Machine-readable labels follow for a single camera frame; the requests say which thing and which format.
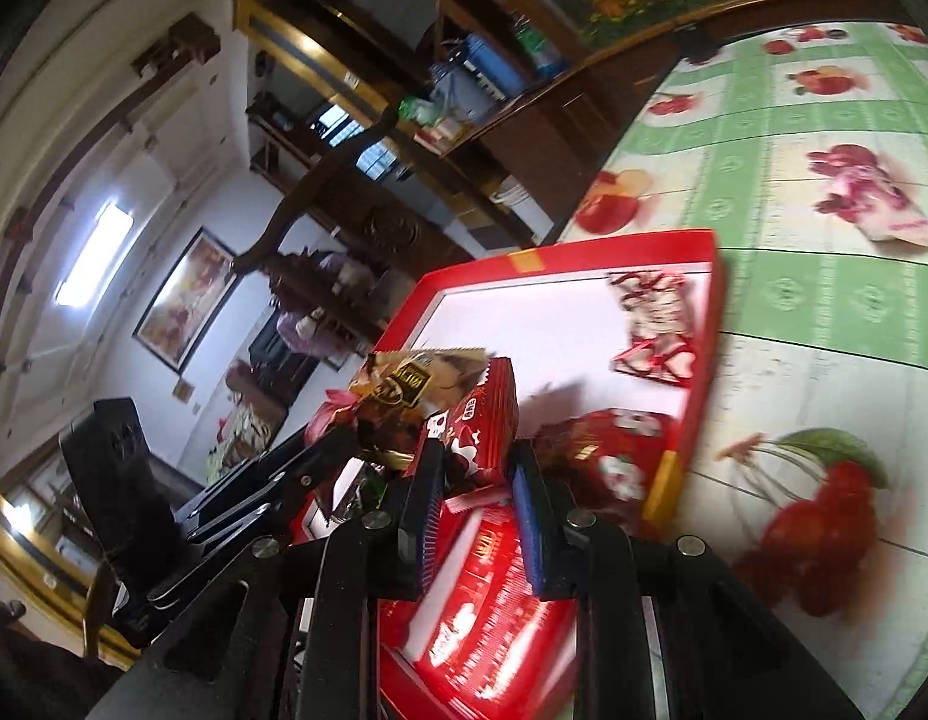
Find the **orange tape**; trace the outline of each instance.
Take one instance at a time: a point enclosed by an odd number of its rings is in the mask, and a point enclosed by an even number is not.
[[[512,251],[509,255],[511,264],[519,274],[539,274],[544,271],[544,260],[537,253],[536,248],[526,248],[521,251]]]
[[[640,513],[643,521],[656,533],[664,533],[674,516],[683,486],[684,466],[677,461],[677,452],[669,449],[661,455],[661,464],[654,474],[654,484],[651,485],[648,500]]]

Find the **blue container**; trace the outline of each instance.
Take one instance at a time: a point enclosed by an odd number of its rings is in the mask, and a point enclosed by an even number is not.
[[[525,79],[522,79],[507,62],[496,55],[494,50],[477,35],[467,36],[467,48],[468,58],[472,64],[485,74],[488,79],[491,79],[494,85],[509,98],[515,98],[528,88]]]

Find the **red gift box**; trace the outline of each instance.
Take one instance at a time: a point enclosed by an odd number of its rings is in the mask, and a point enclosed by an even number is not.
[[[424,599],[389,608],[402,624],[381,626],[381,690],[406,720],[442,704],[460,720],[540,720],[571,696],[576,603],[533,596],[514,509],[462,517]]]

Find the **purple clothing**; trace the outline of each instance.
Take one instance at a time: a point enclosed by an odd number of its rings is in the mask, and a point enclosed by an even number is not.
[[[317,328],[309,337],[304,338],[297,331],[298,322],[302,319],[305,319],[303,314],[288,313],[281,314],[278,319],[278,335],[291,351],[322,358],[337,357],[350,351],[344,341],[324,328]]]

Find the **window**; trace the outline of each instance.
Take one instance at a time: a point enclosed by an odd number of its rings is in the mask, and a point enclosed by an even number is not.
[[[93,298],[133,224],[134,218],[120,210],[113,200],[104,206],[91,237],[77,255],[67,279],[59,286],[55,303],[80,308]]]
[[[327,128],[321,137],[330,146],[337,146],[345,138],[357,135],[358,132],[362,132],[364,129],[348,116],[340,105],[331,105],[328,110],[317,118],[317,121]],[[364,152],[357,158],[357,167],[369,177],[377,180],[390,170],[390,167],[395,162],[397,162],[397,157],[391,153],[387,146],[384,146],[383,143],[374,143],[373,146],[365,148]]]

